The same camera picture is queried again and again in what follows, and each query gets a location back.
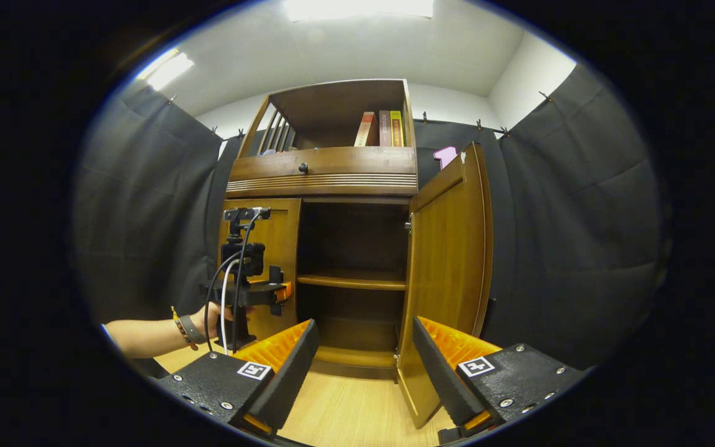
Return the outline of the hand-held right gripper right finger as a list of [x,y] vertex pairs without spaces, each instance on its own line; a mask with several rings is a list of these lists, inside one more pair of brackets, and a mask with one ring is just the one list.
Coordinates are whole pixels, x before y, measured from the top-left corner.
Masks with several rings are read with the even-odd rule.
[[425,317],[413,319],[413,340],[455,425],[439,431],[443,445],[514,424],[587,376],[525,343],[500,348]]

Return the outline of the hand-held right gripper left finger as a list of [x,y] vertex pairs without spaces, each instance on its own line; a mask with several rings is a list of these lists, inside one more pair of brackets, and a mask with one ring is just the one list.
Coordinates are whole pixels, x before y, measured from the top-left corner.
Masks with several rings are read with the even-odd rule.
[[160,379],[205,418],[272,439],[284,427],[320,347],[308,319],[227,356],[211,353]]

